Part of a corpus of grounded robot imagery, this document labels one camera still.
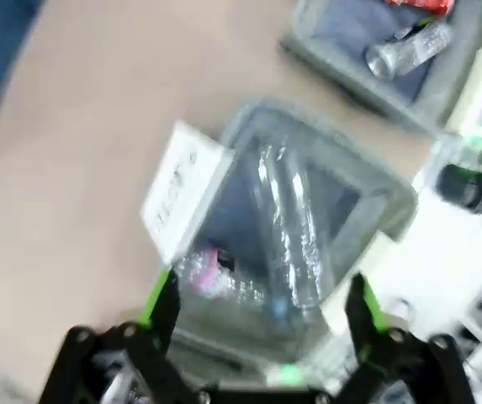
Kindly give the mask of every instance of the plastic bin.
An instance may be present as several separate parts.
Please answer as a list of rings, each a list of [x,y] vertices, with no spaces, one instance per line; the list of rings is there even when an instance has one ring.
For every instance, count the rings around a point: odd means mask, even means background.
[[[322,222],[331,227],[331,254],[338,281],[353,266],[374,233],[397,239],[416,212],[416,193],[389,168],[371,158],[326,123],[272,100],[245,107],[222,136],[236,150],[195,243],[227,249],[254,273],[264,275],[257,215],[249,195],[244,151],[256,142],[288,136],[310,165],[313,201],[323,204]],[[249,311],[227,301],[206,300],[190,292],[173,334],[173,344],[209,357],[227,359],[242,369],[265,369],[299,361],[330,336],[320,311],[316,321],[289,338],[268,333],[267,313]],[[181,359],[177,361],[182,369]]]
[[[382,0],[300,0],[281,44],[370,108],[437,136],[482,48],[482,2],[457,0],[448,17],[453,43],[406,76],[383,82],[363,59],[367,45],[386,40],[425,16],[419,8]]]

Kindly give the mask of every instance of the black cylindrical object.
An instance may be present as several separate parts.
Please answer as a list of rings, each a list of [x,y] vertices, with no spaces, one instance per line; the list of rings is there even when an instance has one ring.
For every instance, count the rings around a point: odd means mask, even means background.
[[[448,164],[437,177],[436,190],[447,202],[482,213],[482,172]]]

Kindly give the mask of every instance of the green led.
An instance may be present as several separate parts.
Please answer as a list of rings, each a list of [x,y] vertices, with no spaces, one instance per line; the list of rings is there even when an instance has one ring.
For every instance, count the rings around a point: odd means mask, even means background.
[[[302,383],[302,374],[294,364],[286,364],[282,368],[282,382],[285,385],[300,385]]]

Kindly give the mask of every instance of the table surface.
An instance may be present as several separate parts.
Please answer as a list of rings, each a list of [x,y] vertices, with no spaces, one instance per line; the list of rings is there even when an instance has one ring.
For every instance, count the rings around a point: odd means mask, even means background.
[[[431,141],[278,51],[294,0],[48,2],[0,104],[0,369],[39,394],[65,331],[145,301],[139,210],[176,119],[220,134],[271,95],[328,116],[406,177]]]

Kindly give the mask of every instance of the red can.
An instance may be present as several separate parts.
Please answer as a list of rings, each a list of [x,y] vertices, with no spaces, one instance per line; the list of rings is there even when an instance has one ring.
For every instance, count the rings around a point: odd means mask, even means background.
[[[448,14],[453,6],[453,0],[388,0],[388,2],[425,8],[439,15]]]

